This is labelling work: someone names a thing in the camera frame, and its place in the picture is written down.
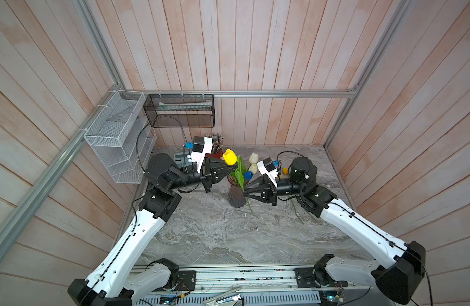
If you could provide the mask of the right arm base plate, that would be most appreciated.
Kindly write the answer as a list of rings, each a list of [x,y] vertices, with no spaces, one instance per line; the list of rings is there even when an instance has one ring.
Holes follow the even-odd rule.
[[[294,269],[298,288],[345,288],[347,281],[335,281],[331,279],[324,269],[296,268]]]

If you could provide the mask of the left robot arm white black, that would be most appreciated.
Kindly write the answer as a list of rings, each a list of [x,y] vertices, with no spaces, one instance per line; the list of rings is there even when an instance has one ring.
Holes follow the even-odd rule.
[[[181,201],[180,187],[201,184],[208,193],[234,172],[237,163],[205,158],[181,169],[166,153],[148,163],[149,187],[128,229],[103,262],[86,278],[76,279],[67,292],[76,305],[134,305],[159,288],[177,290],[179,266],[161,258],[137,275],[130,272],[152,238],[165,226]]]

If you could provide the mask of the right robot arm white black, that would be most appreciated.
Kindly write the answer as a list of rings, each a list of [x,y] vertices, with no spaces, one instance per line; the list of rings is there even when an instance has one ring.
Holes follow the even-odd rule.
[[[303,288],[323,288],[338,282],[357,283],[379,289],[389,300],[408,304],[426,278],[426,250],[418,242],[406,243],[352,210],[316,181],[317,167],[298,157],[281,178],[280,163],[271,158],[258,162],[260,177],[243,187],[243,194],[276,205],[279,196],[294,197],[306,212],[332,224],[357,242],[372,260],[345,260],[333,254],[322,256],[309,276],[296,274]]]

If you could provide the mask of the dark red ribbed glass vase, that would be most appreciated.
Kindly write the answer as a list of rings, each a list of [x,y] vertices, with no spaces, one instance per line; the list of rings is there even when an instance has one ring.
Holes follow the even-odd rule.
[[[231,175],[228,177],[228,182],[230,183],[230,189],[228,192],[228,202],[232,207],[241,208],[246,205],[246,199],[243,195],[242,188],[235,178]]]

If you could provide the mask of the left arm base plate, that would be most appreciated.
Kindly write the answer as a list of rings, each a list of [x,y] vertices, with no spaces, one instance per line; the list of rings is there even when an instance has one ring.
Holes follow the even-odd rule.
[[[167,284],[156,291],[194,291],[196,287],[197,272],[195,270],[181,270],[170,276]]]

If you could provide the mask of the yellow tulip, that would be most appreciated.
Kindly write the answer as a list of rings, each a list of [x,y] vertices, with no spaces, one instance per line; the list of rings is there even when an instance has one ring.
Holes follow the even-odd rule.
[[[237,163],[238,168],[234,172],[230,173],[233,178],[237,180],[237,182],[240,184],[242,191],[245,190],[245,186],[248,184],[249,181],[245,181],[243,174],[248,171],[248,168],[246,167],[246,163],[243,161],[242,157],[240,155],[237,155],[235,152],[233,152],[230,149],[227,149],[225,153],[223,154],[223,159],[228,165],[233,165],[234,163]],[[248,206],[251,215],[254,215],[253,209],[250,205],[250,202],[248,201],[247,197],[245,196],[246,199],[246,205]]]
[[[293,200],[291,200],[290,202],[291,202],[291,204],[292,204],[292,207],[293,207],[293,210],[294,210],[294,214],[295,214],[297,220],[298,220],[301,224],[304,224],[304,221],[300,218],[300,216],[299,216],[299,214],[298,214],[295,200],[293,199]]]

